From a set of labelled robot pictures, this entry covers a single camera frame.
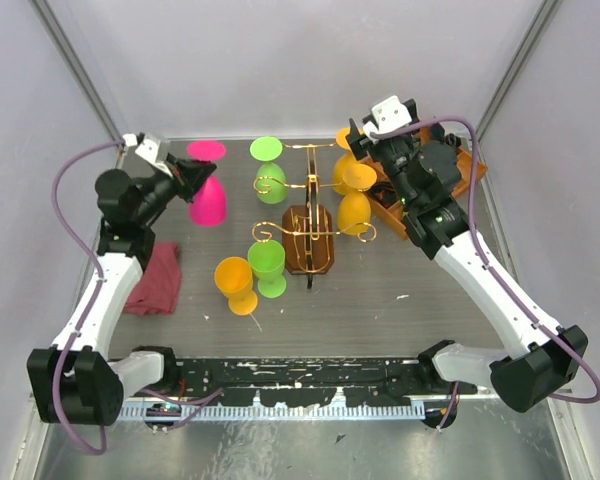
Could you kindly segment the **green wine glass back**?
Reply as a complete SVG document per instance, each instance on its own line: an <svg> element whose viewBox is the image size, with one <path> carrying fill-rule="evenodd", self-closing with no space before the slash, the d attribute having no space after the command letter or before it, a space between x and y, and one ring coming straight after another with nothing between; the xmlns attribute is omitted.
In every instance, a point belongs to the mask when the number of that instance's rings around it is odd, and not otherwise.
<svg viewBox="0 0 600 480"><path fill-rule="evenodd" d="M281 203L287 196L286 174L275 163L282 154L282 142L273 136L261 136L250 145L251 156L260 163L254 180L258 199L269 205Z"/></svg>

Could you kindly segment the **pink wine glass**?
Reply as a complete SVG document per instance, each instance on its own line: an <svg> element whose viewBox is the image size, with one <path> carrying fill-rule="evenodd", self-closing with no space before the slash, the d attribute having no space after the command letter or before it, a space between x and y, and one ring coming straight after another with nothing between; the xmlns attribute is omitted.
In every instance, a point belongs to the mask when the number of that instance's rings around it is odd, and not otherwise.
<svg viewBox="0 0 600 480"><path fill-rule="evenodd" d="M216 140L197 140L187 147L188 154L196 160L215 162L226 154L226 147ZM191 220L203 227L215 227L227 217L227 198L222 183L210 176L189 205Z"/></svg>

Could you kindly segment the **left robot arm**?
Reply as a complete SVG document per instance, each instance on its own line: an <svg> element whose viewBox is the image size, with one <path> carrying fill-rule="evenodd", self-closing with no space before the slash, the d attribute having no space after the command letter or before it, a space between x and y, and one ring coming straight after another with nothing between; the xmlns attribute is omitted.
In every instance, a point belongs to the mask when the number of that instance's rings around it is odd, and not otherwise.
<svg viewBox="0 0 600 480"><path fill-rule="evenodd" d="M154 251L152 223L173 199L192 202L215 169L213 163L168 156L149 177L110 169L97 178L102 218L98 247L90 255L93 277L52 345L33 350L26 363L43 422L109 426L123 402L141 390L158 396L177 390L180 372L172 348L138 347L111 362L109 346Z"/></svg>

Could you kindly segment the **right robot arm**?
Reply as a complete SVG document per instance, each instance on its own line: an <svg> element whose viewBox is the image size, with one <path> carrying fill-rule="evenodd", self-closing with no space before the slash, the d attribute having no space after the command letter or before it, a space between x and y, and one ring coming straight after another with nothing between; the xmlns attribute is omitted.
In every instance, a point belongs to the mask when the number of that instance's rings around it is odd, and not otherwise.
<svg viewBox="0 0 600 480"><path fill-rule="evenodd" d="M372 121L362 129L351 122L345 139L357 159L382 166L402 203L408 238L465 290L503 347L442 341L422 353L427 363L418 370L420 385L432 394L454 381L488 387L512 410L526 412L558 398L584 368L588 337L540 308L488 250L472 209L453 196L462 180L455 147L436 138L421 142L415 133L424 126L379 133Z"/></svg>

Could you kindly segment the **gold wire glass rack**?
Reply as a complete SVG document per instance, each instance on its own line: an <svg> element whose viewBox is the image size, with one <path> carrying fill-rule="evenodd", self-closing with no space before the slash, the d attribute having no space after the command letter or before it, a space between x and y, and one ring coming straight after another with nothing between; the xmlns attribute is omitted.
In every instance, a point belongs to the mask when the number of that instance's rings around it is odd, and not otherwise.
<svg viewBox="0 0 600 480"><path fill-rule="evenodd" d="M334 184L324 183L318 171L317 151L333 148L335 142L327 144L285 144L284 149L301 150L306 153L307 175L302 184L289 184L287 191L299 189L305 193L305 203L291 206L283 214L280 225L272 222L258 222L252 227L252 236L257 242L273 239L273 230L282 235L285 248L287 270L291 274L302 274L306 277L307 287L312 288L314 278L324 275L335 261L334 238L336 236L351 236L344 234L337 227L337 214L333 216L320 202L320 192L323 189L333 189ZM362 243L369 243L377 237L377 229L369 223L369 229L353 236Z"/></svg>

